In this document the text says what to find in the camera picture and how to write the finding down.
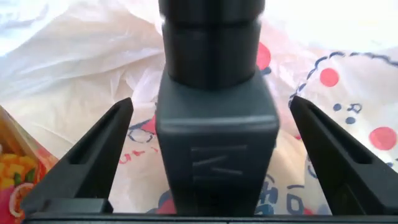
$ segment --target snack package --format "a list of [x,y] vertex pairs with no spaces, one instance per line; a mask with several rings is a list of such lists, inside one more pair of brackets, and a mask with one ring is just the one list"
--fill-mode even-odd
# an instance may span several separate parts
[[0,106],[0,224],[23,220],[22,199],[57,161]]

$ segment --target blue printed pattern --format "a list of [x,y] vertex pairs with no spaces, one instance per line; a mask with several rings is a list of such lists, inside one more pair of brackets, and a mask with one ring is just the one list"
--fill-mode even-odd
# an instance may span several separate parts
[[[354,57],[354,56],[358,56],[358,55],[362,55],[365,57],[368,57],[370,59],[379,59],[379,60],[383,60],[384,62],[386,62],[389,65],[392,65],[394,67],[398,68],[398,62],[397,61],[392,61],[391,58],[387,55],[377,55],[377,54],[373,54],[370,52],[366,52],[366,53],[359,53],[359,52],[353,52],[349,55],[346,55],[344,52],[332,52],[329,56],[324,56],[321,57],[320,59],[318,59],[315,62],[314,68],[308,73],[306,81],[309,80],[311,78],[311,76],[313,75],[314,72],[316,72],[319,68],[319,64],[327,59],[331,59],[332,57]],[[292,100],[293,97],[298,95],[301,91],[303,91],[303,89],[305,88],[305,86],[307,85],[307,83],[303,83],[301,84],[295,91],[295,93],[293,93],[290,97],[289,97],[289,102],[288,105],[290,107],[290,105],[292,104]]]

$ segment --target plastic bag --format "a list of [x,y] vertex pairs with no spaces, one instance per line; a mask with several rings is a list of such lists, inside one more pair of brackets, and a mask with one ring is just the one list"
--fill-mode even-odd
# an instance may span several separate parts
[[[42,2],[39,29],[0,28],[0,45],[10,46],[0,58],[0,103],[60,158],[113,103],[131,96],[135,110],[111,203],[115,212],[174,212],[153,125],[164,66],[157,1],[69,0],[57,10],[59,2]],[[294,95],[396,168],[398,43],[391,27],[398,7],[394,0],[374,4],[266,1],[257,64],[282,129],[257,214],[330,214],[290,114]],[[14,30],[21,34],[8,35]]]

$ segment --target black cylindrical object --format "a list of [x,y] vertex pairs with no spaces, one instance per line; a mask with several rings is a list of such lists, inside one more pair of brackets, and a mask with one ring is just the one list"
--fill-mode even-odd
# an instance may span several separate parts
[[264,0],[159,0],[167,73],[201,89],[250,79],[256,69]]

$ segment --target red dot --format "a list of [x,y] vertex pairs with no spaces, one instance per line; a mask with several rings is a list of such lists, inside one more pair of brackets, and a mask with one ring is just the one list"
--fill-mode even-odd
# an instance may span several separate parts
[[271,62],[271,53],[268,48],[261,42],[259,43],[259,51],[257,53],[257,66],[263,70],[269,66]]
[[321,83],[327,87],[333,87],[338,83],[339,75],[332,68],[326,68],[321,72]]
[[397,144],[397,133],[388,127],[380,127],[369,135],[372,145],[380,150],[390,150]]
[[313,215],[313,212],[307,208],[304,208],[304,215]]

